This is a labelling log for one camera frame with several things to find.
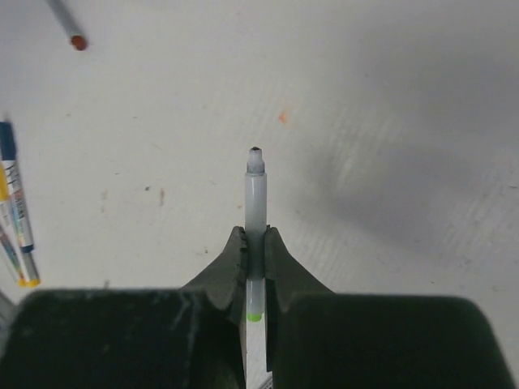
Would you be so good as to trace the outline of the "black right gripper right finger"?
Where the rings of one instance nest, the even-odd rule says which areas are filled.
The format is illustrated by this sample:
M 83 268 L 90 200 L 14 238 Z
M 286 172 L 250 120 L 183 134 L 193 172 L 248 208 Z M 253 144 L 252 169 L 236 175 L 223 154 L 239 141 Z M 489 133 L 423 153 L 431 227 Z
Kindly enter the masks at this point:
M 265 241 L 267 369 L 276 388 L 506 388 L 483 312 L 455 296 L 334 293 Z

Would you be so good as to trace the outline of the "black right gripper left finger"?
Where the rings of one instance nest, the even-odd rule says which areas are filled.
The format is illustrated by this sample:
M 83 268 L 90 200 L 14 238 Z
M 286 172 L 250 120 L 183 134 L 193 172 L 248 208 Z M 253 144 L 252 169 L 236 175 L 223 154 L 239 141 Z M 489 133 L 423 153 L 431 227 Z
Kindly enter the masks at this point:
M 16 307 L 4 388 L 243 388 L 243 229 L 179 289 L 48 289 Z

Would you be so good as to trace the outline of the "white lime-tipped marker body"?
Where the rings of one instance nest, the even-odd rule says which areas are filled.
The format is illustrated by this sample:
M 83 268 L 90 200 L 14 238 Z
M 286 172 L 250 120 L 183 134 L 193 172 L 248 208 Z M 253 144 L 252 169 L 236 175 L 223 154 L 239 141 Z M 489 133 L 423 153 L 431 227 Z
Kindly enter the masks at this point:
M 259 147 L 249 151 L 244 209 L 248 254 L 247 319 L 257 323 L 264 314 L 264 235 L 267 229 L 267 174 Z

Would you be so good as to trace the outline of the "brown cap marker pen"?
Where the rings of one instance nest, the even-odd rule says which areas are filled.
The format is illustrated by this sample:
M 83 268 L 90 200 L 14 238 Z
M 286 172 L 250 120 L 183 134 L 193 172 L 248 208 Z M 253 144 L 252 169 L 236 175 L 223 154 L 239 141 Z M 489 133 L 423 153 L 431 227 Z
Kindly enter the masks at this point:
M 88 47 L 88 40 L 65 3 L 61 0 L 46 0 L 46 3 L 62 26 L 71 46 L 77 51 L 85 51 Z

